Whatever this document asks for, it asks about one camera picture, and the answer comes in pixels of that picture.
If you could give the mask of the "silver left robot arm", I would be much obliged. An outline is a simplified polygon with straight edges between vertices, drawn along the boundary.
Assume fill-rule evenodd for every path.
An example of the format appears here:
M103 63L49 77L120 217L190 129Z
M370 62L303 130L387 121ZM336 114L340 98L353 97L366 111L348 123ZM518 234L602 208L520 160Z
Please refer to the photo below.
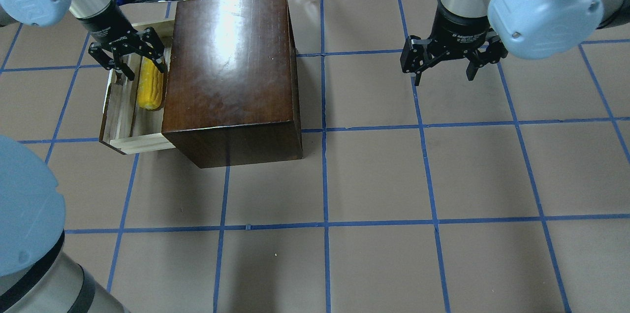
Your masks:
M71 12L95 39L89 54L117 77L134 80L123 62L140 55L154 68L148 81L162 105L167 73L155 29L138 31L116 0L1 0L1 25L52 26ZM1 137L1 311L3 313L126 313L127 308L67 254L66 206L57 179L22 143Z

